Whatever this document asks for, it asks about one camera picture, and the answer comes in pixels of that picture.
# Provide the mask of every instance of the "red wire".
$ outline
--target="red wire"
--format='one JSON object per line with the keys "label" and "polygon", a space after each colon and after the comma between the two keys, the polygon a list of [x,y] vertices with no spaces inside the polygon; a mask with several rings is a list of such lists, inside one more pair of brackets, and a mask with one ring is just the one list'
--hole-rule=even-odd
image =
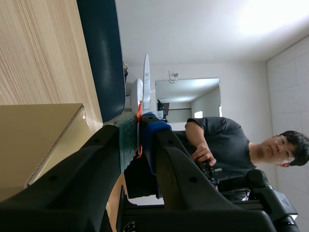
{"label": "red wire", "polygon": [[[140,122],[141,116],[142,116],[142,108],[141,108],[141,105],[142,105],[142,103],[139,104],[139,108],[138,108],[137,114],[136,114],[137,123]],[[139,156],[137,156],[137,159],[138,159],[139,157],[141,157],[141,154],[142,154],[142,146],[141,146],[141,144],[140,144],[140,152],[139,152]]]}

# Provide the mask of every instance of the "man's arm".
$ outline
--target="man's arm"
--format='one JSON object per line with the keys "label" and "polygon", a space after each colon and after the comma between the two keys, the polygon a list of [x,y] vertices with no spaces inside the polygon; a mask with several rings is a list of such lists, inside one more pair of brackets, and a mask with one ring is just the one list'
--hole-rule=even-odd
{"label": "man's arm", "polygon": [[197,148],[192,155],[192,159],[198,159],[198,162],[209,160],[209,165],[213,166],[216,159],[213,157],[206,139],[204,137],[204,130],[194,121],[188,122],[185,125],[185,133],[188,141]]}

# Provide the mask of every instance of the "cardboard box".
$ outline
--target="cardboard box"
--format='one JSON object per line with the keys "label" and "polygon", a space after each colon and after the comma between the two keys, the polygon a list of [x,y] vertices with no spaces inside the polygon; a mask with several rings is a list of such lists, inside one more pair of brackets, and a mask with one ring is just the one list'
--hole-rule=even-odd
{"label": "cardboard box", "polygon": [[90,138],[82,104],[0,106],[0,201],[32,184]]}

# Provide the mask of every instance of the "man's hand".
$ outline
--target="man's hand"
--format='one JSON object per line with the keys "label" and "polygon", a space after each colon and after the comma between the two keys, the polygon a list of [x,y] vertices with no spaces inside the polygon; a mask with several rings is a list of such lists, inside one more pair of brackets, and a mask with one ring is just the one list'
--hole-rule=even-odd
{"label": "man's hand", "polygon": [[201,143],[197,146],[197,150],[193,153],[192,159],[197,159],[200,163],[209,160],[209,166],[213,166],[217,161],[205,143]]}

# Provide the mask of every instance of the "dark blue panel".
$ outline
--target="dark blue panel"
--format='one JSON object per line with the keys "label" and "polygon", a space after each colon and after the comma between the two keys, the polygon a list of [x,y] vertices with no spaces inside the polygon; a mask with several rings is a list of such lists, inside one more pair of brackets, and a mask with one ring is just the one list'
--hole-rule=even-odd
{"label": "dark blue panel", "polygon": [[125,76],[114,0],[77,0],[103,122],[122,113]]}

